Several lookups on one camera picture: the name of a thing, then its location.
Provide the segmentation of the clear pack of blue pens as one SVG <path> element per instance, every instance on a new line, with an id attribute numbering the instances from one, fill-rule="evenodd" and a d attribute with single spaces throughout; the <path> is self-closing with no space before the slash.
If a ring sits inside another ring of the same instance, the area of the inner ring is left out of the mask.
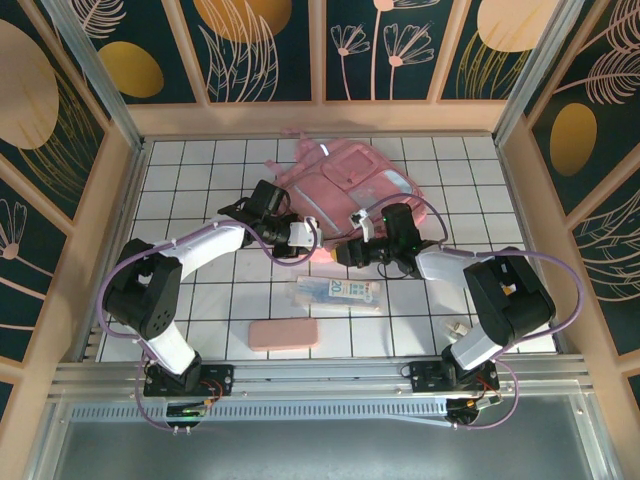
<path id="1" fill-rule="evenodd" d="M 383 283 L 299 276 L 291 285 L 290 294 L 292 300 L 298 305 L 369 313 L 379 311 L 381 308 Z"/>

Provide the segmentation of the pink backpack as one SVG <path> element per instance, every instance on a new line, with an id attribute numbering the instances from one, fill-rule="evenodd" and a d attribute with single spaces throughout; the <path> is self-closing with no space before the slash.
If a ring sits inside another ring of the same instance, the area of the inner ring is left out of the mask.
<path id="1" fill-rule="evenodd" d="M 360 210 L 369 211 L 373 234 L 380 238 L 384 233 L 382 207 L 376 203 L 388 205 L 392 194 L 403 195 L 392 201 L 408 204 L 415 224 L 427 217 L 418 185 L 368 144 L 344 138 L 321 143 L 301 134 L 294 160 L 288 169 L 272 160 L 264 165 L 274 174 L 274 184 L 289 193 L 289 209 L 317 220 L 324 241 L 311 257 L 314 263 L 331 263 L 334 246 L 361 236 L 362 230 L 350 221 Z"/>

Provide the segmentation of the pink pencil case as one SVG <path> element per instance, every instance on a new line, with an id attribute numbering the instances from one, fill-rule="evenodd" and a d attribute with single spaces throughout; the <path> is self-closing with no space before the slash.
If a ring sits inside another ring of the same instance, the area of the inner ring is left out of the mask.
<path id="1" fill-rule="evenodd" d="M 319 340 L 315 318 L 256 320 L 248 328 L 252 351 L 281 351 L 310 348 Z"/>

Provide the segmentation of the aluminium mounting rail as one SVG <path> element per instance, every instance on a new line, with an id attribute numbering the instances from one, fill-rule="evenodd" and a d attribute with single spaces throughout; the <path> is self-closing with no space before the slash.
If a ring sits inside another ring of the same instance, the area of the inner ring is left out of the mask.
<path id="1" fill-rule="evenodd" d="M 408 397 L 408 358 L 235 361 L 230 398 L 311 400 Z M 134 398 L 137 364 L 63 363 L 47 395 L 56 401 L 127 401 Z M 497 366 L 503 394 L 590 394 L 593 382 L 580 355 L 507 355 Z"/>

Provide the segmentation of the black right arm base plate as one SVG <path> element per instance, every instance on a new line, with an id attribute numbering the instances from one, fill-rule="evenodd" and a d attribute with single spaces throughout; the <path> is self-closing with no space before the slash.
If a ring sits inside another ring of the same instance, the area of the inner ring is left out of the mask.
<path id="1" fill-rule="evenodd" d="M 480 392 L 500 389 L 495 365 L 484 362 L 464 370 L 452 360 L 420 360 L 408 364 L 414 393 Z"/>

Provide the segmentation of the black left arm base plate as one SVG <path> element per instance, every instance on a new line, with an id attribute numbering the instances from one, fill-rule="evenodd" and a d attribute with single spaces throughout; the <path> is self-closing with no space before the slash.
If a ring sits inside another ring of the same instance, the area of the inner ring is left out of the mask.
<path id="1" fill-rule="evenodd" d="M 143 395 L 147 398 L 229 396 L 234 381 L 232 365 L 203 364 L 182 375 L 169 373 L 159 365 L 146 369 Z"/>

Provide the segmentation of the grey metal base plate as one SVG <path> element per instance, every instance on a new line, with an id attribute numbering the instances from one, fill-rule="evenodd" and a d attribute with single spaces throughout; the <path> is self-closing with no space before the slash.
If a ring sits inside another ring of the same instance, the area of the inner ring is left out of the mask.
<path id="1" fill-rule="evenodd" d="M 524 396 L 500 426 L 391 419 L 214 423 L 172 435 L 130 402 L 63 402 L 45 415 L 28 480 L 626 480 L 592 404 Z"/>

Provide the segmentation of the aluminium frame post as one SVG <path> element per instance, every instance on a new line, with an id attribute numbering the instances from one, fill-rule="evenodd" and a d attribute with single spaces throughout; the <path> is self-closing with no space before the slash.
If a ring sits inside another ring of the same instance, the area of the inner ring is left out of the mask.
<path id="1" fill-rule="evenodd" d="M 497 149 L 502 147 L 517 124 L 576 22 L 583 4 L 584 0 L 560 0 L 555 7 L 536 47 L 525 62 L 492 134 Z"/>
<path id="2" fill-rule="evenodd" d="M 67 48 L 79 72 L 94 88 L 101 104 L 136 153 L 142 136 L 116 88 L 94 40 L 108 40 L 126 17 L 124 0 L 39 0 L 52 22 L 62 48 Z"/>

